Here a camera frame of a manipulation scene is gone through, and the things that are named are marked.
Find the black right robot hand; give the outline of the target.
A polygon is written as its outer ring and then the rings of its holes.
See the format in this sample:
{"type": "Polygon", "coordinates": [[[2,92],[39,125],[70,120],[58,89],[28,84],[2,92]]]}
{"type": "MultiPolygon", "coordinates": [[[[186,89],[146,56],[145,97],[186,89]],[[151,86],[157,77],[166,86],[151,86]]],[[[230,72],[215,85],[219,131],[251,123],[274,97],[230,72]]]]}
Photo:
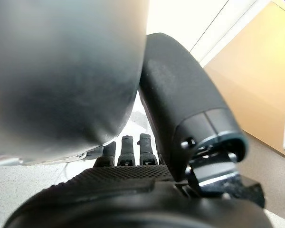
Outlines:
{"type": "Polygon", "coordinates": [[[70,35],[0,71],[0,149],[25,164],[97,149],[100,162],[35,194],[7,228],[269,228],[247,139],[194,57],[163,34],[113,48],[70,35]]]}

